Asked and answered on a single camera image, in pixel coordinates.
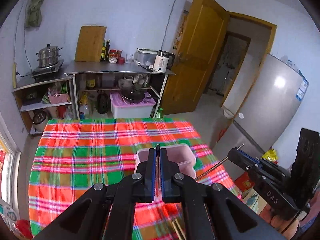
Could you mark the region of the person's right hand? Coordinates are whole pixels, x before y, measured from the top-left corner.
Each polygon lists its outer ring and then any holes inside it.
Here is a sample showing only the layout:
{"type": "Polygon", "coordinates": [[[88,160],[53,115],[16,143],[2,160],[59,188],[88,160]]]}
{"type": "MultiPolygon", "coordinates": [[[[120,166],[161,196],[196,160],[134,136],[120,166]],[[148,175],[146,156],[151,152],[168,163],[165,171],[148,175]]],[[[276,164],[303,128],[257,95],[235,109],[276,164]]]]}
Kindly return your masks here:
{"type": "Polygon", "coordinates": [[[299,221],[297,219],[283,220],[279,215],[272,213],[270,205],[266,204],[259,216],[286,239],[291,239],[297,232],[299,221]]]}

